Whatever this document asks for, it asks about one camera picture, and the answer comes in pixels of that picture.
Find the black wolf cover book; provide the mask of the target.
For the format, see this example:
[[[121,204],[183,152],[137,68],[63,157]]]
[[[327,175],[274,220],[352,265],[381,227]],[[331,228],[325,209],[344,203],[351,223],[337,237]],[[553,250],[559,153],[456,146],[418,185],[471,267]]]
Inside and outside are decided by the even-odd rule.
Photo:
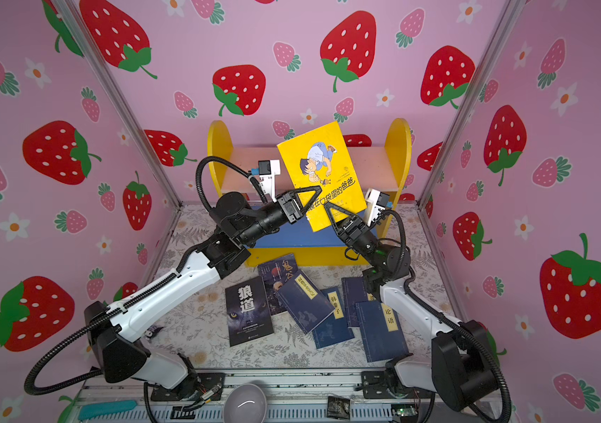
[[[231,347],[272,335],[272,316],[260,277],[226,288],[225,297]]]

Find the navy book yellow label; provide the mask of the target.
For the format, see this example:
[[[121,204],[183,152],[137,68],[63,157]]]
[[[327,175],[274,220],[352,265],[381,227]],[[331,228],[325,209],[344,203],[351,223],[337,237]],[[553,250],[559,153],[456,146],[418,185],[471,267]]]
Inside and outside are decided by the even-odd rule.
[[[334,313],[327,295],[303,271],[294,273],[277,291],[277,296],[304,334],[314,331]]]

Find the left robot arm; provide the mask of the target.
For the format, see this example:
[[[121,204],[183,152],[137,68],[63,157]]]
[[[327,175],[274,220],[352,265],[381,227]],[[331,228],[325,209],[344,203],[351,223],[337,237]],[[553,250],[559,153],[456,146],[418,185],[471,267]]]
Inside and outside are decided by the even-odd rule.
[[[244,195],[235,191],[223,195],[211,206],[202,186],[202,174],[212,163],[245,177],[263,200],[262,206],[251,208]],[[196,398],[201,382],[190,360],[182,354],[151,350],[143,344],[143,336],[193,294],[236,271],[247,261],[258,240],[304,218],[322,189],[314,185],[288,190],[269,201],[252,172],[216,156],[207,156],[198,163],[195,183],[201,203],[216,224],[211,236],[188,248],[176,267],[138,292],[108,306],[100,302],[90,305],[85,312],[85,327],[58,343],[29,371],[24,382],[25,393],[47,395],[103,376],[109,384],[134,379],[163,388],[178,399]],[[51,386],[37,386],[36,379],[46,365],[82,337],[88,339],[99,367]]]

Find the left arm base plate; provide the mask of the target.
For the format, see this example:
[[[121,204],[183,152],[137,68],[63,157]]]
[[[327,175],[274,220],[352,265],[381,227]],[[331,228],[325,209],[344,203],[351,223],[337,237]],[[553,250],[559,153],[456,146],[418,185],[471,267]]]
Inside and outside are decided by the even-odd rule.
[[[218,401],[221,399],[225,382],[225,373],[200,372],[189,375],[174,389],[168,390],[161,386],[153,388],[150,399],[154,402],[187,401],[197,402],[202,396],[210,394],[208,400]]]

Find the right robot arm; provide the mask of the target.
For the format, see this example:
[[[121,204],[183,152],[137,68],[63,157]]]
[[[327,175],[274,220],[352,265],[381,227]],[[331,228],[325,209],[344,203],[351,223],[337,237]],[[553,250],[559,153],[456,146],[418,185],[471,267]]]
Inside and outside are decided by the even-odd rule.
[[[510,421],[512,398],[485,327],[444,314],[413,289],[416,273],[404,230],[397,241],[383,241],[374,234],[374,226],[387,217],[403,227],[401,216],[381,208],[376,216],[364,220],[331,202],[323,208],[339,240],[367,260],[369,267],[363,273],[366,291],[392,308],[430,344],[429,364],[411,358],[395,362],[395,381],[433,393],[453,411],[470,409],[485,422]]]

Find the yellow cartoon cover book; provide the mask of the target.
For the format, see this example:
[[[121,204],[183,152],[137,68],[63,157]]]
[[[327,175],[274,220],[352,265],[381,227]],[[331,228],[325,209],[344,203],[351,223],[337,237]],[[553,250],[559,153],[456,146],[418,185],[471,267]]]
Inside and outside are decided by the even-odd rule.
[[[322,204],[331,202],[361,213],[366,200],[353,160],[338,123],[329,123],[277,145],[286,171],[295,188],[321,185]],[[309,222],[314,232],[330,226],[324,210],[324,222]]]

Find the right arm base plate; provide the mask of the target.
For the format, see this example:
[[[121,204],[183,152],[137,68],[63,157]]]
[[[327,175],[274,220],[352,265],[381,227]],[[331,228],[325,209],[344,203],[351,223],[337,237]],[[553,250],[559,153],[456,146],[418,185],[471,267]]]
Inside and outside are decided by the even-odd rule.
[[[361,392],[365,399],[429,399],[431,391],[405,387],[390,370],[370,370],[360,373]]]

